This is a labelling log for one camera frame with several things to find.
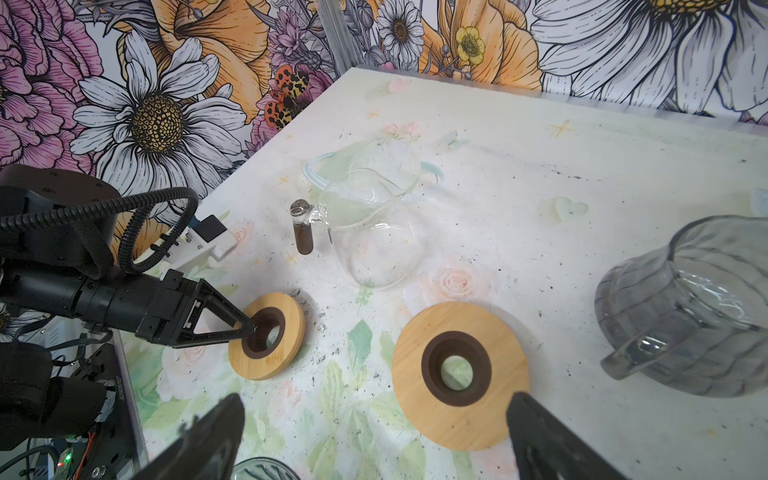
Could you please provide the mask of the grey glass dripper cone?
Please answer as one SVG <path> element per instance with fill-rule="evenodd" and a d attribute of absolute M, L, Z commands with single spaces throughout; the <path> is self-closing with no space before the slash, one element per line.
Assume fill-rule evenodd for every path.
<path fill-rule="evenodd" d="M 254 457 L 234 466 L 232 480 L 299 480 L 298 474 L 285 463 L 269 458 Z"/>

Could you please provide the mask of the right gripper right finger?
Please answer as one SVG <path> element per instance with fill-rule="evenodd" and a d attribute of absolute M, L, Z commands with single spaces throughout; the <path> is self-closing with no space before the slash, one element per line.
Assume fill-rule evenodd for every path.
<path fill-rule="evenodd" d="M 519 477 L 522 479 L 622 479 L 543 405 L 517 392 L 506 412 Z"/>

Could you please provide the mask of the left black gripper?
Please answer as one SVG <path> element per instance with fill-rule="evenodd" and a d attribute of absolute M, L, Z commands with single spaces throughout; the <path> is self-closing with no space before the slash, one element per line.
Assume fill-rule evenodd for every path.
<path fill-rule="evenodd" d="M 77 317 L 175 349 L 228 343 L 255 332 L 251 317 L 205 280 L 116 274 L 85 282 Z"/>

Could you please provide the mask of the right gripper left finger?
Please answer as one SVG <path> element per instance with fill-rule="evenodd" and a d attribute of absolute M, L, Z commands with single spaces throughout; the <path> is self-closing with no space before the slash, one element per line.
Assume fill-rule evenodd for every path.
<path fill-rule="evenodd" d="M 240 396 L 223 398 L 133 479 L 229 479 L 245 426 Z"/>

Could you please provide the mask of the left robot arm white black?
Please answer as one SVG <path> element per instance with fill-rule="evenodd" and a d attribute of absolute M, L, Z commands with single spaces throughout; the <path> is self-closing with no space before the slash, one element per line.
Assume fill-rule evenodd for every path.
<path fill-rule="evenodd" d="M 175 349 L 239 340 L 249 317 L 205 281 L 150 269 L 192 221 L 197 193 L 169 187 L 124 196 L 105 181 L 21 164 L 1 171 L 1 300 L 44 318 L 79 319 Z M 85 435 L 110 413 L 104 385 L 53 376 L 53 351 L 17 330 L 1 346 L 1 447 Z"/>

